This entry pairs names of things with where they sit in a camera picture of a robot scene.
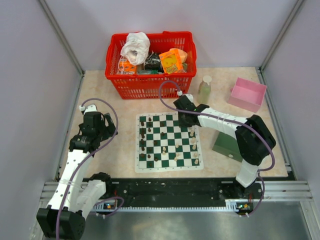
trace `robotic arm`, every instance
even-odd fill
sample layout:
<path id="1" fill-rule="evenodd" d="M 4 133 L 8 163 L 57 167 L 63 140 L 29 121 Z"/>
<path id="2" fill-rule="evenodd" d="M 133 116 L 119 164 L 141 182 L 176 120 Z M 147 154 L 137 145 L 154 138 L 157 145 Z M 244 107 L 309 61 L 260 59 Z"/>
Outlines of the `robotic arm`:
<path id="1" fill-rule="evenodd" d="M 40 208 L 36 215 L 37 221 L 47 238 L 56 237 L 58 210 L 68 185 L 70 185 L 70 188 L 60 215 L 59 235 L 62 239 L 73 240 L 81 238 L 87 216 L 101 196 L 108 191 L 108 186 L 111 185 L 110 176 L 101 172 L 94 174 L 85 190 L 79 194 L 81 183 L 93 156 L 83 163 L 75 174 L 73 181 L 69 182 L 71 175 L 84 158 L 98 149 L 100 143 L 110 138 L 116 130 L 110 114 L 103 115 L 98 112 L 94 104 L 88 107 L 80 107 L 80 110 L 83 113 L 83 123 L 79 125 L 79 133 L 70 140 L 62 177 L 46 208 Z"/>
<path id="2" fill-rule="evenodd" d="M 196 107 L 194 104 L 194 98 L 191 94 L 180 96 L 173 104 L 179 110 L 218 116 L 218 118 L 213 118 L 204 115 L 182 112 L 178 113 L 180 127 L 191 127 L 193 125 L 208 127 L 236 139 L 243 160 L 240 172 L 237 174 L 235 179 L 245 188 L 250 186 L 256 180 L 260 164 L 263 159 L 269 155 L 268 149 L 249 129 L 235 123 L 226 122 L 223 119 L 234 120 L 252 127 L 263 137 L 269 147 L 273 149 L 276 145 L 276 140 L 261 117 L 257 115 L 253 115 L 249 118 L 233 116 L 216 111 L 205 104 L 200 104 Z"/>

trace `white bottle cap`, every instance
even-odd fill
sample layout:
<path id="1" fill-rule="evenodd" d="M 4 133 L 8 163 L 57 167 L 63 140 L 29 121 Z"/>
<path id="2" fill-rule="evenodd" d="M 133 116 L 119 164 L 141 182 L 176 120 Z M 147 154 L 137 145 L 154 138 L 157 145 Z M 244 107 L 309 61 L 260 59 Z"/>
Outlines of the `white bottle cap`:
<path id="1" fill-rule="evenodd" d="M 202 78 L 202 80 L 209 85 L 211 83 L 211 81 L 212 81 L 212 77 L 210 77 L 209 75 L 205 75 Z"/>

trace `table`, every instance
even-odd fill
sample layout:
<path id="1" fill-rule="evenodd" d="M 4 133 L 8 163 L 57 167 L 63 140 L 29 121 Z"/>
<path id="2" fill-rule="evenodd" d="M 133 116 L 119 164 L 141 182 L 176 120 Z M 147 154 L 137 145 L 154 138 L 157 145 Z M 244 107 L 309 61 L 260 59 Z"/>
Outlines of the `table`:
<path id="1" fill-rule="evenodd" d="M 238 77 L 259 82 L 258 75 L 254 67 L 198 68 L 197 74 L 190 84 L 188 93 L 192 94 L 193 96 L 197 95 L 199 84 L 205 75 L 210 75 L 212 77 L 211 95 L 208 102 L 210 107 L 217 111 L 239 117 L 250 117 L 253 115 L 253 113 L 250 111 L 228 104 L 227 100 L 230 96 L 231 88 L 235 85 Z M 190 171 L 136 173 L 136 115 L 143 113 L 161 113 L 172 111 L 166 108 L 159 99 L 123 100 L 119 96 L 112 83 L 106 79 L 105 71 L 103 70 L 86 71 L 76 107 L 78 108 L 78 106 L 84 100 L 89 98 L 101 98 L 114 107 L 119 118 L 119 134 L 108 146 L 94 156 L 85 175 L 86 177 L 91 177 L 91 175 L 94 173 L 104 172 L 111 175 L 112 178 L 222 178 L 235 177 L 237 172 L 240 170 L 241 164 L 239 162 L 212 150 L 219 132 L 214 129 L 200 127 L 199 133 L 204 169 Z M 174 106 L 174 99 L 165 99 L 164 101 L 167 104 Z M 101 102 L 92 101 L 87 104 L 91 103 L 95 103 L 98 111 L 102 112 L 103 114 L 111 112 L 111 110 Z M 265 100 L 263 101 L 260 110 L 255 114 L 262 117 L 263 121 L 277 141 L 275 129 Z M 77 109 L 72 121 L 71 130 L 69 131 L 69 139 L 78 133 L 78 125 L 82 122 L 83 115 Z M 66 164 L 67 153 L 68 148 L 64 154 L 62 169 Z M 261 176 L 287 177 L 288 173 L 286 170 L 285 161 L 278 144 L 273 149 L 273 153 L 276 159 L 274 168 L 270 171 L 262 172 Z M 262 163 L 262 168 L 266 168 L 270 166 L 270 164 L 271 157 L 268 156 Z"/>

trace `floor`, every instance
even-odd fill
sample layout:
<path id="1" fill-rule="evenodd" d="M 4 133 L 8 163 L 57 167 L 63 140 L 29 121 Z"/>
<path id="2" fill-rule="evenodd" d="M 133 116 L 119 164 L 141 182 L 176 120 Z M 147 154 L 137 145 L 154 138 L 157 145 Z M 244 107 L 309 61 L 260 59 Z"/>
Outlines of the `floor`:
<path id="1" fill-rule="evenodd" d="M 234 212 L 119 212 L 88 217 L 82 240 L 311 240 L 300 203 L 264 202 L 250 218 Z"/>
<path id="2" fill-rule="evenodd" d="M 232 114 L 239 117 L 250 117 L 252 112 L 230 105 L 227 100 L 238 77 L 259 82 L 256 69 L 254 67 L 216 67 L 198 68 L 197 75 L 193 78 L 188 93 L 197 95 L 198 86 L 205 75 L 212 76 L 211 95 L 208 102 L 217 111 Z M 101 98 L 109 102 L 116 110 L 119 117 L 119 134 L 114 140 L 100 152 L 98 152 L 86 173 L 90 177 L 94 173 L 105 172 L 112 178 L 188 178 L 188 177 L 235 177 L 240 170 L 241 164 L 232 158 L 212 151 L 218 131 L 209 128 L 200 128 L 200 142 L 203 154 L 204 169 L 189 171 L 167 171 L 155 173 L 135 172 L 135 119 L 137 114 L 170 112 L 158 99 L 135 99 L 123 100 L 112 83 L 106 79 L 104 71 L 87 71 L 83 80 L 78 104 L 80 105 L 88 98 Z M 173 99 L 166 99 L 165 102 L 173 106 Z M 95 102 L 98 111 L 102 113 L 110 112 L 103 103 Z M 272 124 L 266 101 L 263 101 L 260 110 L 255 113 L 262 117 L 272 135 L 276 138 L 276 133 Z M 83 122 L 83 116 L 76 110 L 72 122 L 69 139 L 79 131 L 78 125 Z M 67 151 L 64 155 L 64 168 L 67 160 Z M 286 177 L 287 170 L 285 161 L 279 145 L 273 149 L 276 158 L 275 167 L 267 172 L 263 172 L 263 177 Z M 262 168 L 270 166 L 271 158 L 267 157 Z"/>

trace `bottle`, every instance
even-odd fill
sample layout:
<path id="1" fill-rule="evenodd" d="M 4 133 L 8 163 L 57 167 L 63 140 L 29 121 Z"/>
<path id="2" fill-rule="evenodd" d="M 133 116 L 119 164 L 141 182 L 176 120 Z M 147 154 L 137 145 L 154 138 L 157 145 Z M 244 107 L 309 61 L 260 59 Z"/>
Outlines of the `bottle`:
<path id="1" fill-rule="evenodd" d="M 202 82 L 199 85 L 197 101 L 199 104 L 207 104 L 211 92 L 211 83 L 212 78 L 209 75 L 205 75 L 202 78 Z"/>

